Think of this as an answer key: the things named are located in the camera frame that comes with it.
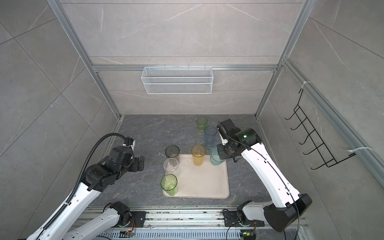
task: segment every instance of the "black wire rack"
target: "black wire rack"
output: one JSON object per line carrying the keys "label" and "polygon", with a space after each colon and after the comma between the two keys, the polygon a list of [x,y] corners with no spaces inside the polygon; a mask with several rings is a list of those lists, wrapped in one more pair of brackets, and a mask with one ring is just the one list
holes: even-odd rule
{"label": "black wire rack", "polygon": [[[303,111],[303,109],[302,109],[302,108],[300,107],[300,105],[299,105],[301,96],[303,95],[303,89],[300,89],[299,94],[300,94],[299,101],[297,102],[296,106],[293,108],[293,114],[292,114],[292,116],[291,116],[290,118],[288,118],[288,119],[285,118],[285,120],[290,120],[294,115],[296,115],[297,118],[300,120],[300,124],[299,124],[296,128],[294,128],[294,129],[291,128],[291,130],[296,130],[297,128],[299,128],[299,127],[302,125],[302,126],[304,127],[305,131],[307,132],[307,137],[305,138],[304,142],[303,142],[303,143],[299,142],[299,144],[300,144],[300,145],[303,145],[303,144],[308,140],[308,138],[310,138],[311,141],[312,141],[312,143],[313,143],[313,145],[315,146],[315,149],[313,149],[313,150],[310,151],[309,153],[304,153],[304,152],[303,152],[304,155],[308,155],[308,154],[310,154],[310,153],[313,153],[313,152],[316,151],[316,150],[317,150],[317,152],[320,154],[321,159],[323,160],[324,163],[323,163],[322,165],[316,167],[316,168],[311,168],[311,169],[312,169],[312,170],[315,170],[315,169],[318,169],[318,168],[320,168],[320,167],[322,167],[322,166],[324,166],[324,165],[326,165],[327,167],[332,167],[332,166],[334,166],[334,165],[336,165],[336,164],[341,163],[341,162],[344,161],[344,160],[347,160],[347,159],[350,158],[350,157],[355,156],[356,154],[355,154],[355,153],[352,153],[352,154],[348,155],[348,157],[344,158],[344,159],[341,160],[341,161],[337,161],[337,160],[335,159],[335,157],[333,156],[333,154],[332,154],[331,151],[329,150],[328,146],[325,144],[325,142],[323,141],[322,137],[321,137],[320,134],[317,132],[316,128],[313,126],[313,124],[311,123],[311,121],[309,120],[309,118],[307,117],[307,115],[305,114],[305,112]],[[298,112],[299,110],[300,110],[300,111],[302,112],[302,114],[305,116],[305,118],[304,118],[303,120],[302,120],[302,119],[299,117],[299,115],[297,114],[297,112]],[[312,130],[311,132],[309,132],[308,129],[307,129],[307,127],[304,125],[304,122],[305,122],[305,121],[307,121],[308,123],[310,123],[310,125],[312,126],[313,130]],[[316,145],[315,141],[313,140],[313,137],[311,136],[311,134],[317,134],[317,136],[318,136],[319,139],[321,140],[321,141],[320,141],[320,144],[319,144],[318,146]],[[329,152],[329,154],[330,154],[330,156],[331,156],[331,160],[326,161],[326,160],[324,159],[323,155],[322,155],[321,152],[319,151],[319,147],[321,147],[321,146],[324,146],[324,147],[327,149],[327,151]]]}

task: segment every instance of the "plastic tumbler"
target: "plastic tumbler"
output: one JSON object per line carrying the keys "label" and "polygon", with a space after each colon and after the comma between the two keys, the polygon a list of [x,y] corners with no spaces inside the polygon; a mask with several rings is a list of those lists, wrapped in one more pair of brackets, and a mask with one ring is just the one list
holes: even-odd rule
{"label": "plastic tumbler", "polygon": [[173,196],[177,193],[177,178],[173,174],[167,174],[161,179],[161,187],[164,191]]}
{"label": "plastic tumbler", "polygon": [[204,131],[205,127],[207,126],[207,123],[208,123],[208,119],[206,117],[198,117],[196,119],[196,123],[197,123],[197,128],[199,129],[199,131]]}
{"label": "plastic tumbler", "polygon": [[215,138],[216,138],[216,133],[217,133],[216,127],[207,126],[205,127],[204,132],[205,132],[204,134],[205,144],[208,146],[212,145],[215,142]]}
{"label": "plastic tumbler", "polygon": [[180,149],[176,145],[170,145],[166,148],[166,156],[176,158],[178,161],[180,161]]}
{"label": "plastic tumbler", "polygon": [[217,151],[217,146],[213,147],[211,150],[211,157],[209,158],[209,161],[212,163],[212,165],[217,166],[225,161],[221,160],[218,151]]}
{"label": "plastic tumbler", "polygon": [[163,167],[167,174],[176,175],[178,172],[177,168],[179,167],[179,161],[176,158],[168,158],[164,161]]}
{"label": "plastic tumbler", "polygon": [[202,145],[195,145],[192,148],[193,163],[200,166],[204,162],[205,147]]}

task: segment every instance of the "metal mesh shelf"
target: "metal mesh shelf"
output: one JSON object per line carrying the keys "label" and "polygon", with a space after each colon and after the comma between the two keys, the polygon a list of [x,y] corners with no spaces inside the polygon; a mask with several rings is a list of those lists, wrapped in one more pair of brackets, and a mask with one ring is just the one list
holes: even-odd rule
{"label": "metal mesh shelf", "polygon": [[148,94],[211,93],[211,67],[146,67],[141,79]]}

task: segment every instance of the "dark gray table surface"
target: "dark gray table surface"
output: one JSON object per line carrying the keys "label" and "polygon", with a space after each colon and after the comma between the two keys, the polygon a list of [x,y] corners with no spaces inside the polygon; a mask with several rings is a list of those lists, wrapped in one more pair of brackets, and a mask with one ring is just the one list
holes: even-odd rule
{"label": "dark gray table surface", "polygon": [[[128,206],[201,206],[239,205],[247,200],[270,201],[271,198],[260,178],[249,163],[241,159],[237,163],[227,160],[230,195],[227,199],[165,197],[160,187],[164,176],[165,149],[177,145],[181,154],[190,154],[196,144],[205,145],[204,132],[196,126],[200,115],[125,115],[119,133],[136,141],[134,154],[145,156],[142,172],[127,172],[114,185],[108,186],[91,206],[104,206],[121,201]],[[253,128],[261,137],[254,115],[205,115],[208,124],[216,126],[218,121],[232,119],[240,129]],[[221,143],[217,134],[216,144]],[[121,145],[116,138],[114,145]]]}

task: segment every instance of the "yellow cup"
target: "yellow cup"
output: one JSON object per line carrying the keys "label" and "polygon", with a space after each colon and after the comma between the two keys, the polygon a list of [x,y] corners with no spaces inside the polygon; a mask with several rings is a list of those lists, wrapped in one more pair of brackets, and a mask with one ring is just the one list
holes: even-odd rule
{"label": "yellow cup", "polygon": [[205,147],[202,145],[195,145],[192,148],[193,163],[196,166],[200,166],[204,162]]}

